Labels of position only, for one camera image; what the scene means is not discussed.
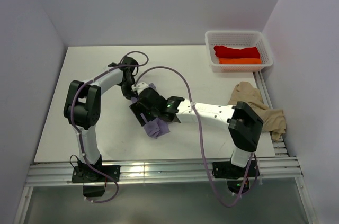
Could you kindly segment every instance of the crumpled fabric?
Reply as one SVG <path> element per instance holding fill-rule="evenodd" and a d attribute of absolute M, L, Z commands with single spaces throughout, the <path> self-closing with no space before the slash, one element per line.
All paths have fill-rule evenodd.
<path fill-rule="evenodd" d="M 270 109 L 263 103 L 259 89 L 253 88 L 249 82 L 240 82 L 234 88 L 228 105 L 236 105 L 238 101 L 246 102 L 264 121 L 263 131 L 271 131 L 272 139 L 279 140 L 285 133 L 286 120 L 282 109 Z"/>
<path fill-rule="evenodd" d="M 157 90 L 155 85 L 153 83 L 149 84 L 149 87 L 153 88 L 154 90 Z M 132 103 L 137 102 L 137 98 L 132 97 L 131 98 Z M 143 118 L 143 120 L 145 121 L 145 125 L 143 126 L 146 134 L 151 137 L 151 138 L 155 138 L 157 139 L 158 137 L 169 133 L 170 129 L 168 127 L 168 123 L 156 118 L 153 121 L 147 121 L 145 116 L 143 114 L 141 114 L 141 117 Z"/>

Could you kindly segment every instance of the plastic basket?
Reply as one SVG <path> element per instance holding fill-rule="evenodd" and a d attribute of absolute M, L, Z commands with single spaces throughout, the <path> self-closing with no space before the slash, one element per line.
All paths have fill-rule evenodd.
<path fill-rule="evenodd" d="M 264 35 L 257 31 L 208 31 L 205 34 L 205 43 L 213 72 L 255 72 L 273 64 L 269 44 Z M 219 64 L 214 46 L 239 49 L 257 47 L 262 64 Z"/>

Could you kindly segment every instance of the cable clip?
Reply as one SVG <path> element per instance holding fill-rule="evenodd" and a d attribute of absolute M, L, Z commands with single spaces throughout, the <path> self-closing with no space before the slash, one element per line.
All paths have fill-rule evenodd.
<path fill-rule="evenodd" d="M 192 102 L 190 102 L 190 104 L 191 104 L 191 113 L 192 113 L 193 112 L 193 106 L 195 106 L 196 102 L 192 101 Z"/>

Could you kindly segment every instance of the gray wall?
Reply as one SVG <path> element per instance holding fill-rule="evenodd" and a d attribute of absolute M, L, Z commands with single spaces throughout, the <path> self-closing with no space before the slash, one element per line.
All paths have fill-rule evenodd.
<path fill-rule="evenodd" d="M 339 219 L 338 15 L 339 0 L 279 0 L 264 29 L 274 52 L 265 81 L 322 223 Z"/>
<path fill-rule="evenodd" d="M 0 5 L 0 222 L 12 223 L 65 48 L 37 0 Z"/>
<path fill-rule="evenodd" d="M 204 44 L 212 29 L 262 30 L 277 0 L 39 0 L 68 46 Z"/>

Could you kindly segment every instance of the orange cloth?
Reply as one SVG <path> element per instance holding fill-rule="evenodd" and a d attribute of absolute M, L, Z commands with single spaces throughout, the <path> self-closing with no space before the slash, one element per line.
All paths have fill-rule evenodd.
<path fill-rule="evenodd" d="M 228 59 L 219 58 L 220 64 L 261 64 L 259 58 L 239 58 L 239 59 Z"/>

